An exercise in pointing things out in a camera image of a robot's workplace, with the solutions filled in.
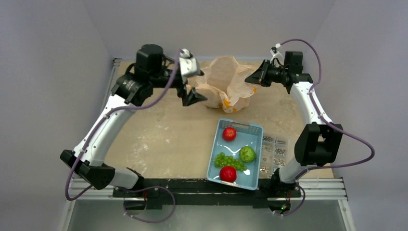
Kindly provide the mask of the green fake grape bunch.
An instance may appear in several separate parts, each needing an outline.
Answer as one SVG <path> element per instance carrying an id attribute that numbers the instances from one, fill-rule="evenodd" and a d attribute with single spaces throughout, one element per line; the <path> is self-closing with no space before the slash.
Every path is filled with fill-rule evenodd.
<path id="1" fill-rule="evenodd" d="M 223 168 L 225 166 L 233 167 L 237 171 L 245 171 L 247 169 L 244 162 L 239 158 L 226 155 L 221 152 L 214 158 L 214 165 L 217 168 Z"/>

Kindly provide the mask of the clear plastic screw box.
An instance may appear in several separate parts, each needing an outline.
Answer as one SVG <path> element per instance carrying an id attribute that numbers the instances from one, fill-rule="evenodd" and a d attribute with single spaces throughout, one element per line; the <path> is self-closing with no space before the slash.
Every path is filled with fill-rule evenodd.
<path id="1" fill-rule="evenodd" d="M 306 169 L 292 157 L 290 139 L 282 135 L 263 135 L 260 160 L 259 178 L 270 179 L 278 171 L 278 183 L 293 184 L 295 177 Z"/>

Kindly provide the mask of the green fake fruit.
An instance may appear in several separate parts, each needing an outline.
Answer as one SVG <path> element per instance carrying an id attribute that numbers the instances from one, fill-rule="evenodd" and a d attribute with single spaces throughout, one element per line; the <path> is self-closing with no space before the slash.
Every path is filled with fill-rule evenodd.
<path id="1" fill-rule="evenodd" d="M 256 159 L 256 152 L 250 146 L 242 147 L 239 151 L 239 158 L 244 163 L 253 162 Z"/>

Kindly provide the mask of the large red fake apple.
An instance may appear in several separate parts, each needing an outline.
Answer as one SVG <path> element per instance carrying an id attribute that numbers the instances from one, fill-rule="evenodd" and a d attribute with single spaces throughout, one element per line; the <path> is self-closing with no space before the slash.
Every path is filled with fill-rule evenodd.
<path id="1" fill-rule="evenodd" d="M 219 172 L 219 178 L 222 181 L 233 183 L 237 178 L 237 172 L 234 167 L 224 166 Z"/>

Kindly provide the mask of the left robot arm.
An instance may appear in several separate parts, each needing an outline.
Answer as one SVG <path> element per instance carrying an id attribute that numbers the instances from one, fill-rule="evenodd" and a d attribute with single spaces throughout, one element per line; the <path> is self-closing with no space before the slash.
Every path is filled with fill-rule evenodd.
<path id="1" fill-rule="evenodd" d="M 117 79 L 91 130 L 73 150 L 63 151 L 61 160 L 97 190 L 116 186 L 125 188 L 132 197 L 141 195 L 141 175 L 130 168 L 107 165 L 107 152 L 134 113 L 148 108 L 145 100 L 155 88 L 163 92 L 176 89 L 183 106 L 205 101 L 205 96 L 188 87 L 188 79 L 201 74 L 199 63 L 189 50 L 182 49 L 175 58 L 169 58 L 161 46 L 143 45 L 136 53 L 136 61 Z"/>

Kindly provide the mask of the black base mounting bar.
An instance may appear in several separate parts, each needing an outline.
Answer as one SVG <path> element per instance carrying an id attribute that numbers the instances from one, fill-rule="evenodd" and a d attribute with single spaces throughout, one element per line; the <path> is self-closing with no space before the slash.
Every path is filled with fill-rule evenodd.
<path id="1" fill-rule="evenodd" d="M 230 205 L 269 208 L 301 197 L 296 186 L 283 188 L 260 179 L 254 191 L 215 183 L 207 179 L 144 179 L 135 188 L 116 186 L 114 198 L 141 199 L 147 209 L 164 205 Z"/>

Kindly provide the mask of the orange banana print plastic bag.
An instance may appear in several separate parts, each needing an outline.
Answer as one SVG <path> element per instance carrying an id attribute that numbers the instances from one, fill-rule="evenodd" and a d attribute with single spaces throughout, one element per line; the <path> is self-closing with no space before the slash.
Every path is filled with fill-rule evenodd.
<path id="1" fill-rule="evenodd" d="M 249 106 L 250 97 L 257 87 L 245 79 L 255 72 L 255 65 L 241 64 L 233 56 L 220 56 L 202 68 L 203 76 L 188 80 L 187 88 L 195 88 L 207 100 L 202 103 L 208 108 L 221 108 L 231 114 Z"/>

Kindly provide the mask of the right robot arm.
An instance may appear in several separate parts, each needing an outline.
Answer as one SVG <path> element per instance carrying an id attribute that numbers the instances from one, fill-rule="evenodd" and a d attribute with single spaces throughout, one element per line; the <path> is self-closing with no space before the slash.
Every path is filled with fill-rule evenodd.
<path id="1" fill-rule="evenodd" d="M 343 135 L 336 131 L 341 125 L 332 128 L 331 120 L 323 118 L 324 110 L 312 89 L 314 81 L 303 72 L 303 53 L 281 54 L 276 48 L 270 52 L 271 59 L 264 60 L 245 82 L 262 87 L 282 84 L 297 103 L 305 125 L 294 145 L 294 157 L 277 170 L 278 178 L 270 183 L 271 192 L 281 196 L 307 171 L 333 163 Z"/>

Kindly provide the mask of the light blue plastic basket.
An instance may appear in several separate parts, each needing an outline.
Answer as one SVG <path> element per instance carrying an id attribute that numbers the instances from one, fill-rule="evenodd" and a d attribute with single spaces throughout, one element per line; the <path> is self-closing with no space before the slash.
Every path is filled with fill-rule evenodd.
<path id="1" fill-rule="evenodd" d="M 237 136 L 235 140 L 227 142 L 222 138 L 225 128 L 233 127 Z M 222 118 L 218 121 L 216 133 L 214 136 L 213 147 L 207 168 L 206 177 L 209 181 L 229 185 L 236 188 L 254 191 L 258 187 L 260 156 L 262 148 L 263 127 L 256 124 L 241 123 L 231 119 Z M 245 171 L 236 171 L 237 178 L 231 182 L 222 181 L 219 178 L 219 172 L 222 168 L 214 165 L 214 158 L 221 152 L 226 155 L 239 158 L 239 151 L 242 147 L 250 146 L 256 152 L 256 159 L 250 163 L 244 163 L 247 167 Z"/>

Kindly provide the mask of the small red fake apple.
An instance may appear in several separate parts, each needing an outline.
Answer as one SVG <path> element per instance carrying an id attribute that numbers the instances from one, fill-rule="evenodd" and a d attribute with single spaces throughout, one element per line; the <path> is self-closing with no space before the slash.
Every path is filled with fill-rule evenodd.
<path id="1" fill-rule="evenodd" d="M 233 127 L 225 128 L 222 133 L 222 138 L 227 142 L 231 142 L 235 140 L 236 136 L 237 136 L 237 132 Z"/>

